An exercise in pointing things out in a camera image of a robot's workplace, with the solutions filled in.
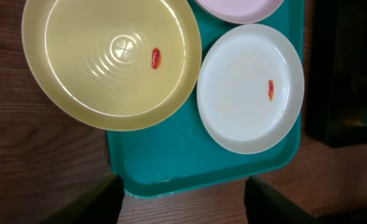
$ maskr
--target plate rim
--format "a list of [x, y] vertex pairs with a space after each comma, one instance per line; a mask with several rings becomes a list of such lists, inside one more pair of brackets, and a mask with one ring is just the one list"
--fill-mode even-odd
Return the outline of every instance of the plate rim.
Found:
[[214, 16], [214, 17], [216, 17], [216, 18], [219, 18], [219, 19], [221, 19], [221, 20], [223, 20], [223, 21], [226, 21], [226, 22], [230, 22], [230, 23], [233, 23], [233, 24], [240, 24], [240, 25], [245, 25], [245, 24], [254, 24], [254, 23], [256, 23], [256, 22], [259, 22], [259, 21], [262, 21], [262, 20], [264, 20], [264, 19], [266, 19], [266, 18], [268, 18], [269, 16], [271, 16], [273, 13], [275, 13], [281, 6], [282, 6], [282, 4], [283, 4], [283, 2], [284, 2], [284, 0], [278, 0], [278, 1], [280, 1], [280, 3], [279, 3], [279, 5], [273, 10], [273, 11], [271, 11], [271, 13], [269, 13], [267, 16], [264, 16], [264, 17], [262, 17], [262, 18], [260, 18], [260, 19], [256, 19], [256, 20], [254, 20], [254, 21], [250, 21], [250, 22], [238, 22], [238, 21], [233, 21], [233, 20], [230, 20], [230, 19], [226, 19], [226, 18], [224, 18], [224, 17], [222, 17], [222, 16], [218, 16], [216, 13], [214, 13], [214, 12], [211, 12], [211, 10], [208, 10], [208, 8], [205, 6], [205, 4], [204, 3], [201, 3], [200, 2], [201, 0], [195, 0], [195, 2], [204, 10], [204, 11], [206, 11], [207, 13], [209, 13], [210, 15], [212, 15], [212, 16]]

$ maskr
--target black object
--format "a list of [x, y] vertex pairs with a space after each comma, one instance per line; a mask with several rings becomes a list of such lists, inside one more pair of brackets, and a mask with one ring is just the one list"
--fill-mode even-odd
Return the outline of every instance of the black object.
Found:
[[116, 224], [124, 198], [122, 178], [112, 175], [41, 224]]
[[244, 204], [248, 223], [318, 224], [318, 220], [265, 184], [258, 177], [246, 181]]
[[323, 224], [367, 224], [367, 207], [318, 218]]
[[315, 1], [305, 131], [331, 147], [367, 142], [367, 0]]

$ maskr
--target wood grain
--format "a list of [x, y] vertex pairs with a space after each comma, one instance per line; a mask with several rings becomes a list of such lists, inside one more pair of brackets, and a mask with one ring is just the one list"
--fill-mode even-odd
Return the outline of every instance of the wood grain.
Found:
[[[314, 0], [306, 1], [307, 81]], [[24, 3], [0, 0], [0, 223], [39, 222], [110, 174], [105, 132], [60, 111], [32, 78]], [[367, 145], [330, 149], [303, 134], [288, 166], [260, 176], [314, 215], [367, 205]], [[243, 196], [244, 180], [154, 200], [127, 195], [119, 223], [246, 223]]]

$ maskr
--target ketchup smear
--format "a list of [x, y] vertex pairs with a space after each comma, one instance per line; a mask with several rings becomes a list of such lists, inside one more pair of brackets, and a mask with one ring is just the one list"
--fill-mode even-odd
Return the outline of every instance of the ketchup smear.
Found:
[[272, 102], [272, 100], [273, 100], [273, 80], [269, 80], [268, 96], [269, 96], [269, 100]]
[[153, 49], [152, 52], [152, 68], [158, 69], [161, 64], [161, 53], [158, 48]]

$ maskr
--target yellow plate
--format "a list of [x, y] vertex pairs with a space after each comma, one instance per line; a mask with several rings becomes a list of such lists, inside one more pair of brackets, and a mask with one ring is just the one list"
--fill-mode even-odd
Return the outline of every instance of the yellow plate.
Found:
[[[146, 128], [177, 111], [202, 59], [185, 0], [28, 0], [22, 41], [35, 79], [55, 104], [117, 131]], [[156, 48], [161, 61], [154, 69]]]

